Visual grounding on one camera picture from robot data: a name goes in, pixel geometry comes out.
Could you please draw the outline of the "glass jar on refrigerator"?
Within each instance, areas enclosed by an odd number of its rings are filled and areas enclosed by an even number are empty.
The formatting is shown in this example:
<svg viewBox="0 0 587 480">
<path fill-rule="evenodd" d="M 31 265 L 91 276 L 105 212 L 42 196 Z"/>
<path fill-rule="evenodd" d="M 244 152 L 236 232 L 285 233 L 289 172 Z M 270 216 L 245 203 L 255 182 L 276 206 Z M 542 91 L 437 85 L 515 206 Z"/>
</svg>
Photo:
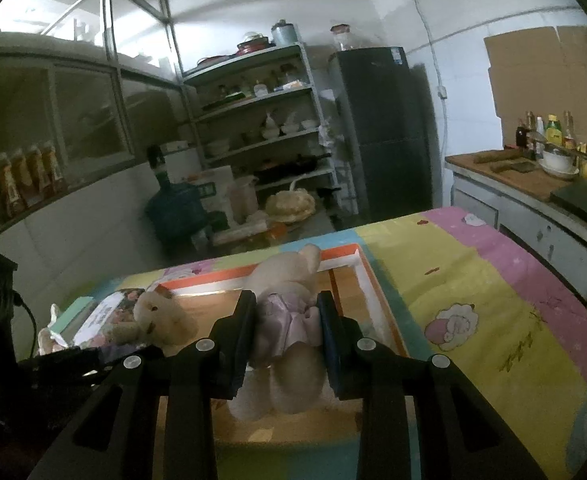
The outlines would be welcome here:
<svg viewBox="0 0 587 480">
<path fill-rule="evenodd" d="M 333 35 L 333 43 L 337 51 L 344 52 L 355 49 L 354 36 L 349 24 L 333 25 L 330 27 L 330 32 Z"/>
</svg>

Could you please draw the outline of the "metal kitchen shelf rack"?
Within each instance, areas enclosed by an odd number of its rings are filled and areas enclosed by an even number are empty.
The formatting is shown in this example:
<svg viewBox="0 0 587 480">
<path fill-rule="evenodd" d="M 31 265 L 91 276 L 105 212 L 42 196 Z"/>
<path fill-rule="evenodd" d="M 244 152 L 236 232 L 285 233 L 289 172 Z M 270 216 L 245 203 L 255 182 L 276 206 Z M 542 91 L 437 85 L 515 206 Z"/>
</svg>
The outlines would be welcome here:
<svg viewBox="0 0 587 480">
<path fill-rule="evenodd" d="M 302 42 L 207 58 L 182 74 L 188 124 L 208 169 L 252 177 L 258 200 L 340 191 L 328 124 Z"/>
</svg>

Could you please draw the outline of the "colourful cartoon tablecloth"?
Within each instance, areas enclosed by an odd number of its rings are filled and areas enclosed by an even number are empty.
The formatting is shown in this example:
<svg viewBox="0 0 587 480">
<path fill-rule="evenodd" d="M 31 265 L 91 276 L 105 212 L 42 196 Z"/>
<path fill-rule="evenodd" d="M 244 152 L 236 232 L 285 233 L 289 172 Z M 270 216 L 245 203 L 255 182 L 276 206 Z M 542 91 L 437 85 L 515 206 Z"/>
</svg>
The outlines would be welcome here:
<svg viewBox="0 0 587 480">
<path fill-rule="evenodd" d="M 456 208 L 382 221 L 277 248 L 116 278 L 88 296 L 258 264 L 306 244 L 361 243 L 410 358 L 444 354 L 514 430 L 548 479 L 587 461 L 587 311 L 533 255 Z"/>
</svg>

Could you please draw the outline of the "cardboard wall sheet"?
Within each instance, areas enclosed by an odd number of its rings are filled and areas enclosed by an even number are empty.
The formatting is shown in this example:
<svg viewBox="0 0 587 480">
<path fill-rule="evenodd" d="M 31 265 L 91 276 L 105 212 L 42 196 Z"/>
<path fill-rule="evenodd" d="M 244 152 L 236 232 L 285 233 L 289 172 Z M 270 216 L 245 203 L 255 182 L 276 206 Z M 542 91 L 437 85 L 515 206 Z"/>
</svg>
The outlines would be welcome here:
<svg viewBox="0 0 587 480">
<path fill-rule="evenodd" d="M 559 120 L 570 113 L 572 136 L 587 145 L 587 27 L 539 27 L 484 39 L 503 142 L 515 142 L 528 112 Z"/>
</svg>

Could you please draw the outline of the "cream teddy bear purple dress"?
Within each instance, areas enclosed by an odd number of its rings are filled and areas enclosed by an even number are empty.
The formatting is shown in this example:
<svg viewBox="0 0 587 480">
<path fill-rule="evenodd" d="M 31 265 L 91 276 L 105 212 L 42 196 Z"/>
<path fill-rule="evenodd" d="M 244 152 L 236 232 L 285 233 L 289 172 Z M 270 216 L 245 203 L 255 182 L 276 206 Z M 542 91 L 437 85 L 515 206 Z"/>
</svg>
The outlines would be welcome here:
<svg viewBox="0 0 587 480">
<path fill-rule="evenodd" d="M 164 352 L 184 347 L 197 333 L 197 320 L 173 297 L 155 290 L 139 296 L 132 321 L 104 329 L 104 336 L 112 344 L 152 344 Z"/>
</svg>

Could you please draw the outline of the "yellow-green condiment bottle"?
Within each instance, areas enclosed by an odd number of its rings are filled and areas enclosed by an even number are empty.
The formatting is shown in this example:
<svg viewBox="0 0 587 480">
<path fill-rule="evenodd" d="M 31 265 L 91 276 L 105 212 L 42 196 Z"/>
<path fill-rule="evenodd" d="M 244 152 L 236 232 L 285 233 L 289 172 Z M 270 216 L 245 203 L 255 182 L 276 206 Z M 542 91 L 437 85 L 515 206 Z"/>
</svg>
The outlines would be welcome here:
<svg viewBox="0 0 587 480">
<path fill-rule="evenodd" d="M 545 128 L 545 138 L 550 144 L 563 146 L 563 128 L 559 119 L 554 114 L 548 115 L 548 121 Z"/>
</svg>

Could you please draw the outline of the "orange-rimmed cardboard box tray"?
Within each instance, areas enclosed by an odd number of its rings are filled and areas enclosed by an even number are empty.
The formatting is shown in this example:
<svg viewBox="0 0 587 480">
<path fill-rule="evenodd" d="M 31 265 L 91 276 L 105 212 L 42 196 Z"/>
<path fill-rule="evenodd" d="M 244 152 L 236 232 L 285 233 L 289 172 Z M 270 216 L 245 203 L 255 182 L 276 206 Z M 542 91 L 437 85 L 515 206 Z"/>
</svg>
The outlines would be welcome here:
<svg viewBox="0 0 587 480">
<path fill-rule="evenodd" d="M 328 444 L 359 434 L 362 403 L 330 388 L 316 297 L 330 292 L 339 315 L 363 337 L 406 352 L 387 296 L 361 243 L 280 252 L 259 264 L 185 275 L 167 271 L 156 289 L 171 295 L 210 333 L 235 307 L 241 289 L 258 295 L 260 327 L 243 385 L 212 403 L 219 445 Z"/>
</svg>

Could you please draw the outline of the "cream teddy bear pink dress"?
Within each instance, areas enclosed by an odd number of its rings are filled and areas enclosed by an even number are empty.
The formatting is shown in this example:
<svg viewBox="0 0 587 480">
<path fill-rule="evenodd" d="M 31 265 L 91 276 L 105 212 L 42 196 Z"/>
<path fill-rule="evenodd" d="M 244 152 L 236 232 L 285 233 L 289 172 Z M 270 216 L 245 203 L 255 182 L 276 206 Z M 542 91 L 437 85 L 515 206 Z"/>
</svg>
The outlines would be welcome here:
<svg viewBox="0 0 587 480">
<path fill-rule="evenodd" d="M 258 329 L 242 386 L 228 402 L 235 419 L 302 413 L 321 397 L 326 381 L 316 306 L 321 260 L 321 250 L 307 244 L 267 258 L 246 279 L 244 288 L 256 299 Z"/>
</svg>

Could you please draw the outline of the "white bowl on counter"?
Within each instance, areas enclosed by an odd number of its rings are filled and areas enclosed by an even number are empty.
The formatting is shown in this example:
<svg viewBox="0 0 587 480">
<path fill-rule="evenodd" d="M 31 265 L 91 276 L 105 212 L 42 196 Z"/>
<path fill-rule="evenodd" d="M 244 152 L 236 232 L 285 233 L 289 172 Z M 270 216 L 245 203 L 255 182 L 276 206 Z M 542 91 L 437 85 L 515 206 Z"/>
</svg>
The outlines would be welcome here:
<svg viewBox="0 0 587 480">
<path fill-rule="evenodd" d="M 539 165 L 547 174 L 563 180 L 573 180 L 579 174 L 572 157 L 557 150 L 543 151 Z"/>
</svg>

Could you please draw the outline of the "black refrigerator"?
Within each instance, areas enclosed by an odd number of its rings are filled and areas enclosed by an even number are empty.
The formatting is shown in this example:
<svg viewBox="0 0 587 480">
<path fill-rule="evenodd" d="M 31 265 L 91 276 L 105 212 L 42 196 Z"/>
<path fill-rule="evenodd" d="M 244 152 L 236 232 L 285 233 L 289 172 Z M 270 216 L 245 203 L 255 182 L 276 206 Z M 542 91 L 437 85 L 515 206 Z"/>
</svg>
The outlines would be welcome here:
<svg viewBox="0 0 587 480">
<path fill-rule="evenodd" d="M 404 49 L 339 51 L 328 68 L 359 213 L 378 222 L 429 209 L 429 141 Z"/>
</svg>

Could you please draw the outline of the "light blue pot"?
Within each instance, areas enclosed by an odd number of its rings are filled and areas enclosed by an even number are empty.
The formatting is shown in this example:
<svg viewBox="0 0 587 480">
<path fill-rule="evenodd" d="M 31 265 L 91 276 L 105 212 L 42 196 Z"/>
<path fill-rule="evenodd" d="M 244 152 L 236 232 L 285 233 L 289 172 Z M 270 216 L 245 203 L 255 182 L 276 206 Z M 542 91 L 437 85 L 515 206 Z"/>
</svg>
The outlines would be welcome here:
<svg viewBox="0 0 587 480">
<path fill-rule="evenodd" d="M 280 20 L 272 25 L 272 41 L 276 47 L 287 47 L 299 41 L 295 25 L 286 20 Z"/>
</svg>

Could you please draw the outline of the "green water jug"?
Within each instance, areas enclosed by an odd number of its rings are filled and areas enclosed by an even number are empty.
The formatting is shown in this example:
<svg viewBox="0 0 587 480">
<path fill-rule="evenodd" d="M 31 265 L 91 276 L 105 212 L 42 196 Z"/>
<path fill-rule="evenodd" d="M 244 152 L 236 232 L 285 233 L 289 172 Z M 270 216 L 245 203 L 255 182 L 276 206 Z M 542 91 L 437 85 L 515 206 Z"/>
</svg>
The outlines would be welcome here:
<svg viewBox="0 0 587 480">
<path fill-rule="evenodd" d="M 168 258 L 180 259 L 197 252 L 208 243 L 208 214 L 198 189 L 188 182 L 172 182 L 159 145 L 149 145 L 147 159 L 159 191 L 144 213 Z"/>
</svg>

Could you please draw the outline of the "kitchen counter cabinet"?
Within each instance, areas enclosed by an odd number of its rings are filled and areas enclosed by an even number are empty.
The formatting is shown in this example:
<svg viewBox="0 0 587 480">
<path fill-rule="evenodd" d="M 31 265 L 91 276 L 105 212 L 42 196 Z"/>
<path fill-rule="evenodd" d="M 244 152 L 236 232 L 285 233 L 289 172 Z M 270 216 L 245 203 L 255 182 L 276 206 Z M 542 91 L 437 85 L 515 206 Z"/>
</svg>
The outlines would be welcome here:
<svg viewBox="0 0 587 480">
<path fill-rule="evenodd" d="M 497 174 L 476 154 L 446 157 L 451 204 L 494 226 L 547 266 L 587 307 L 587 222 L 551 201 L 569 183 L 543 170 Z"/>
</svg>

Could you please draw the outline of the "red pot with lid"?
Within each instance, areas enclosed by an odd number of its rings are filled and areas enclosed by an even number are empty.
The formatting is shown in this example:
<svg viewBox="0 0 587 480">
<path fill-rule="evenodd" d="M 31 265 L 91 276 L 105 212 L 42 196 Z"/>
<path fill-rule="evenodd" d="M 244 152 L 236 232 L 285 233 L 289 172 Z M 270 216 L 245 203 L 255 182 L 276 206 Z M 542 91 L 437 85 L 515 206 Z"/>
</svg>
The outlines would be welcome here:
<svg viewBox="0 0 587 480">
<path fill-rule="evenodd" d="M 270 47 L 269 38 L 259 32 L 246 32 L 239 44 L 237 44 L 236 55 L 246 55 Z"/>
</svg>

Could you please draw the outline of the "white plastic bag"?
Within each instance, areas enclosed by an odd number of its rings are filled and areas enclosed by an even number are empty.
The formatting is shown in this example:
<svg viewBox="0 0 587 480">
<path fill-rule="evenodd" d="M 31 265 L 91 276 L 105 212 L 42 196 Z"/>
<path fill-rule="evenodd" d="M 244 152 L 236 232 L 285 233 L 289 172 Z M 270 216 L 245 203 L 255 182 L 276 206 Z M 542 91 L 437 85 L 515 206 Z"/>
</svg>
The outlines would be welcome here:
<svg viewBox="0 0 587 480">
<path fill-rule="evenodd" d="M 68 343 L 64 338 L 55 333 L 52 329 L 54 324 L 60 318 L 61 310 L 56 304 L 50 306 L 50 321 L 46 327 L 42 328 L 37 335 L 37 355 L 46 356 L 54 352 L 66 350 L 69 348 Z"/>
</svg>

